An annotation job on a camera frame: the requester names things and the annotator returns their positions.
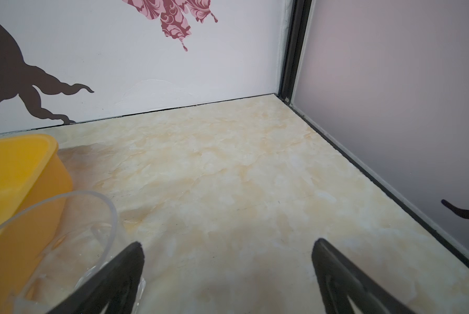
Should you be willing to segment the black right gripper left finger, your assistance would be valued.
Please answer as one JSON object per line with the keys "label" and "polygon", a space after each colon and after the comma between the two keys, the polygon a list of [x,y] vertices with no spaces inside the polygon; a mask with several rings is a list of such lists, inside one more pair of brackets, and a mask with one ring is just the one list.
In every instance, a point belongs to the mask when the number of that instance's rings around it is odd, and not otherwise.
{"label": "black right gripper left finger", "polygon": [[133,242],[50,313],[131,313],[145,263]]}

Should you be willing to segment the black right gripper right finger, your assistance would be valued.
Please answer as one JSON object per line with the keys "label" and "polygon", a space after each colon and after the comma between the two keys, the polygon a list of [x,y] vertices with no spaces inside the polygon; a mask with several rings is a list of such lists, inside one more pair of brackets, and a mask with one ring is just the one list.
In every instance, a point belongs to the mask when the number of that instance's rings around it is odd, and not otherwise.
{"label": "black right gripper right finger", "polygon": [[311,255],[326,313],[412,313],[324,238]]}

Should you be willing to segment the clear plastic cup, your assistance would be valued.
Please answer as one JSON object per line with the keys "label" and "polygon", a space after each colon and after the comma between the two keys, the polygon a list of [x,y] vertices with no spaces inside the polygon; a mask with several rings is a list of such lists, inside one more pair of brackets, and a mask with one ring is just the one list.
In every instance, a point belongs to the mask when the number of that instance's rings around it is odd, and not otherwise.
{"label": "clear plastic cup", "polygon": [[[92,191],[52,197],[65,204],[53,240],[22,291],[12,297],[11,313],[50,313],[115,256],[133,243],[109,197]],[[141,276],[136,313],[146,286]]]}

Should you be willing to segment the yellow plastic bin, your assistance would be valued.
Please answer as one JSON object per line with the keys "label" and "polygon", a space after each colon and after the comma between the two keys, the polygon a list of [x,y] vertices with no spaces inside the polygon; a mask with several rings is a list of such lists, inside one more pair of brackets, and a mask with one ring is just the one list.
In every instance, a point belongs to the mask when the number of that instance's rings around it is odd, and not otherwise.
{"label": "yellow plastic bin", "polygon": [[17,296],[53,240],[70,174],[51,136],[33,134],[0,139],[0,313],[11,313]]}

